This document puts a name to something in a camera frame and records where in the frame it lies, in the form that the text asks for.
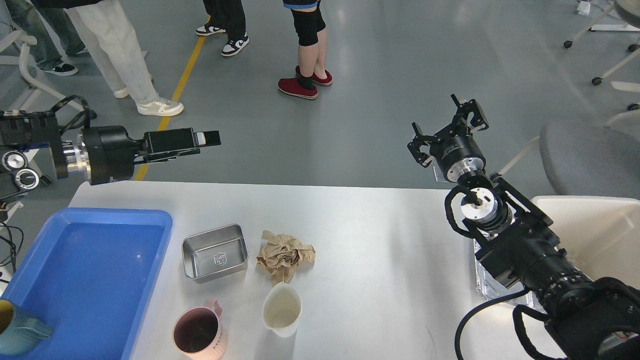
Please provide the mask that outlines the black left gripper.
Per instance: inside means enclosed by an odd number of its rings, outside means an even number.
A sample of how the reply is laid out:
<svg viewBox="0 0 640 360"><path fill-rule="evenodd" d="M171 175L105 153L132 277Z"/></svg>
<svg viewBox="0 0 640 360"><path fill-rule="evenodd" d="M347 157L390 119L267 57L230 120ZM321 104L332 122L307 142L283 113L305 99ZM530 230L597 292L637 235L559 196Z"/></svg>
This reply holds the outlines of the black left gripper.
<svg viewBox="0 0 640 360"><path fill-rule="evenodd" d="M133 139L124 126L82 129L75 145L75 172L84 174L90 185L130 180L135 166L167 162L197 155L201 148L222 144L219 131L195 132L191 127L144 133Z"/></svg>

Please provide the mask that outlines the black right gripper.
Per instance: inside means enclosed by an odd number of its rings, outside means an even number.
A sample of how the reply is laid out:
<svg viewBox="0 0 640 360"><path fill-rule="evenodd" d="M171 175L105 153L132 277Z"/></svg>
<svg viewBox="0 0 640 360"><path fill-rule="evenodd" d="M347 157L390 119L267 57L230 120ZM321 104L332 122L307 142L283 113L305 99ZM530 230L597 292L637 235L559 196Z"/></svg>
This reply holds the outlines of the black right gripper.
<svg viewBox="0 0 640 360"><path fill-rule="evenodd" d="M451 126L429 136L413 122L414 137L407 144L412 157L423 168L435 161L434 175L439 183L457 183L466 173L484 174L486 167L486 159L473 138L473 132L489 129L482 106L475 98L459 100L454 93L450 97L456 107ZM430 146L430 154L421 151L425 146Z"/></svg>

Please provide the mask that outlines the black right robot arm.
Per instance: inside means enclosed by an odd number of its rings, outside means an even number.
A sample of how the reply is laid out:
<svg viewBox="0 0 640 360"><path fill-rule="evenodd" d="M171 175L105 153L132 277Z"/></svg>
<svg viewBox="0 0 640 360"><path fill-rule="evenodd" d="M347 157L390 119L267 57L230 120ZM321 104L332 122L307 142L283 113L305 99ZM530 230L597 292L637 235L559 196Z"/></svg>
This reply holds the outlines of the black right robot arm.
<svg viewBox="0 0 640 360"><path fill-rule="evenodd" d="M640 353L639 290L604 276L592 280L568 259L553 221L499 173L488 175L486 159L474 132L489 127L475 99L460 102L450 124L430 136L413 123L407 148L418 164L435 162L454 187L445 197L445 216L457 233L480 248L475 259L506 288L523 289L485 301L459 322L454 350L462 359L461 336L478 312L532 292L543 312L526 305L512 311L514 329L523 350L534 360L546 360L528 337L523 315L543 323L567 360L637 360Z"/></svg>

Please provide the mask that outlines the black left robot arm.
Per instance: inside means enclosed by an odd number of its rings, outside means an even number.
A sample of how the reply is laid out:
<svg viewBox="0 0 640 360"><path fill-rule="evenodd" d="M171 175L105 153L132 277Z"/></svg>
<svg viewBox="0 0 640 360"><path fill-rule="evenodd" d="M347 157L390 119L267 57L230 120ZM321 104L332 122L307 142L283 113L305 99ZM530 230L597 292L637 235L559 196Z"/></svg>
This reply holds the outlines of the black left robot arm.
<svg viewBox="0 0 640 360"><path fill-rule="evenodd" d="M133 139L121 125L91 126L96 113L82 96L67 96L46 111L1 113L1 203L16 202L51 179L30 165L27 153L44 150L55 176L84 174L91 185L130 180L135 167L196 155L219 146L217 130L192 128L149 131Z"/></svg>

